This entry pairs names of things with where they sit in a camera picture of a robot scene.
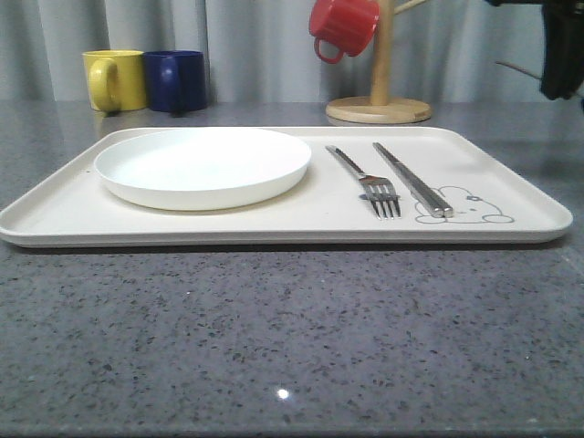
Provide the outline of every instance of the mug handle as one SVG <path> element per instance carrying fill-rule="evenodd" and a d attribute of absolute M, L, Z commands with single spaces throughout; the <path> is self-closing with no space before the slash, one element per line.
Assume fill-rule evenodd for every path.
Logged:
<path fill-rule="evenodd" d="M 317 56 L 323 61 L 328 62 L 329 64 L 337 64 L 343 58 L 343 55 L 345 55 L 345 52 L 343 52 L 339 48 L 338 49 L 339 52 L 337 52 L 337 55 L 335 57 L 325 57 L 322 53 L 320 53 L 320 41 L 322 41 L 322 39 L 318 37 L 314 38 L 314 51 L 316 52 Z"/>
<path fill-rule="evenodd" d="M 170 112 L 183 110 L 183 90 L 179 77 L 179 65 L 174 57 L 164 57 L 161 61 L 162 95 Z"/>
<path fill-rule="evenodd" d="M 101 111 L 120 110 L 120 99 L 114 83 L 117 73 L 118 66 L 110 57 L 98 59 L 89 69 L 89 93 Z"/>

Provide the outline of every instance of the curtain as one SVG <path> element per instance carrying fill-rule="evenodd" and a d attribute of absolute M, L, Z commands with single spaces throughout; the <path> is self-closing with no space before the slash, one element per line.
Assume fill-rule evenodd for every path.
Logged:
<path fill-rule="evenodd" d="M 81 53 L 204 52 L 211 102 L 367 95 L 372 44 L 336 65 L 308 33 L 314 0 L 0 0 L 0 99 L 87 100 Z M 545 101 L 537 5 L 430 0 L 395 17 L 391 94 L 430 102 Z"/>

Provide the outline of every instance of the black object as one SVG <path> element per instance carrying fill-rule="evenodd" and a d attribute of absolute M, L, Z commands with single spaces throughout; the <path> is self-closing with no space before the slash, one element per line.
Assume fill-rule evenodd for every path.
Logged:
<path fill-rule="evenodd" d="M 584 81 L 584 0 L 486 0 L 489 4 L 542 5 L 546 52 L 540 91 L 570 99 Z"/>

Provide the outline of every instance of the tray rim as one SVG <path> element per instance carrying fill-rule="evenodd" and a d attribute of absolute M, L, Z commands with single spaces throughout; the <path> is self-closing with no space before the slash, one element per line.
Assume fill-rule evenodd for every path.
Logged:
<path fill-rule="evenodd" d="M 141 135 L 147 135 L 157 131 L 163 130 L 191 130 L 191 129 L 204 129 L 207 126 L 190 126 L 190 127 L 137 127 L 137 128 L 127 128 L 123 130 L 115 130 L 105 135 L 101 139 L 95 141 L 86 150 L 79 153 L 73 159 L 71 159 L 66 164 L 59 167 L 53 173 L 51 173 L 47 178 L 43 179 L 36 185 L 34 185 L 27 192 L 16 198 L 7 207 L 0 211 L 0 237 L 10 244 L 18 245 L 22 247 L 129 247 L 129 246 L 177 246 L 177 245 L 286 245 L 286 244 L 427 244 L 427 245 L 459 245 L 459 244 L 476 244 L 476 245 L 491 245 L 491 244 L 541 244 L 549 242 L 560 238 L 564 235 L 573 223 L 573 215 L 571 211 L 565 207 L 563 204 L 556 201 L 554 198 L 549 196 L 547 193 L 543 192 L 541 189 L 536 187 L 534 184 L 529 182 L 527 179 L 517 174 L 502 162 L 498 161 L 486 151 L 479 148 L 473 142 L 469 141 L 466 137 L 462 136 L 456 131 L 448 130 L 445 128 L 437 127 L 419 127 L 419 126 L 250 126 L 251 128 L 259 128 L 266 130 L 277 130 L 280 132 L 288 133 L 290 130 L 294 130 L 295 134 L 298 136 L 303 135 L 322 135 L 319 134 L 320 130 L 332 130 L 335 132 L 342 131 L 355 131 L 363 132 L 371 135 L 374 131 L 387 132 L 391 131 L 401 131 L 406 132 L 408 130 L 417 131 L 428 131 L 440 133 L 441 135 L 454 137 L 457 140 L 462 140 L 468 144 L 468 146 L 474 148 L 474 152 L 484 154 L 489 157 L 498 167 L 499 171 L 506 172 L 512 178 L 520 181 L 529 189 L 540 196 L 546 198 L 548 202 L 553 203 L 558 211 L 564 215 L 564 221 L 558 226 L 545 229 L 545 230 L 512 230 L 512 231 L 473 231 L 472 237 L 467 237 L 464 232 L 461 231 L 443 231 L 443 235 L 456 235 L 456 240 L 449 241 L 444 239 L 432 239 L 424 238 L 424 235 L 432 235 L 433 231 L 411 231 L 411 230 L 390 230 L 394 236 L 391 239 L 387 238 L 387 231 L 379 230 L 369 230 L 366 232 L 358 231 L 354 232 L 352 235 L 343 235 L 346 231 L 350 230 L 335 230 L 335 231 L 322 231 L 322 230 L 312 230 L 312 231 L 296 231 L 292 236 L 290 236 L 289 231 L 274 232 L 274 231 L 237 231 L 237 232 L 166 232 L 163 234 L 164 238 L 157 238 L 158 235 L 147 233 L 108 233 L 108 234 L 96 234 L 96 233 L 76 233 L 78 239 L 61 241 L 59 240 L 63 236 L 71 236 L 67 233 L 55 233 L 55 234 L 40 234 L 40 233 L 28 233 L 17 231 L 14 229 L 9 229 L 5 227 L 4 221 L 9 222 L 11 214 L 18 214 L 18 208 L 21 208 L 23 204 L 33 202 L 35 196 L 46 188 L 48 184 L 57 184 L 58 181 L 67 179 L 68 173 L 73 172 L 73 168 L 76 164 L 83 162 L 88 158 L 88 156 L 97 156 L 100 151 L 108 147 L 108 141 L 112 137 L 124 137 L 135 138 Z M 213 128 L 237 128 L 236 126 L 213 126 Z M 286 238 L 283 238 L 280 234 L 287 233 Z M 481 235 L 480 239 L 477 239 L 475 235 Z"/>

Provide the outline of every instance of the wooden mug stand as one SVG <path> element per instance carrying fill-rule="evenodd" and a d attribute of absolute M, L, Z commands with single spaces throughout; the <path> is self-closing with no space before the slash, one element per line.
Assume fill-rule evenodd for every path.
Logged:
<path fill-rule="evenodd" d="M 422 1 L 411 0 L 409 7 Z M 371 94 L 332 100 L 327 105 L 327 114 L 334 119 L 357 123 L 411 123 L 429 119 L 432 116 L 432 110 L 427 103 L 390 96 L 393 17 L 396 13 L 405 10 L 405 7 L 401 11 L 396 10 L 395 0 L 378 0 L 378 3 L 380 20 L 375 30 L 373 46 Z"/>

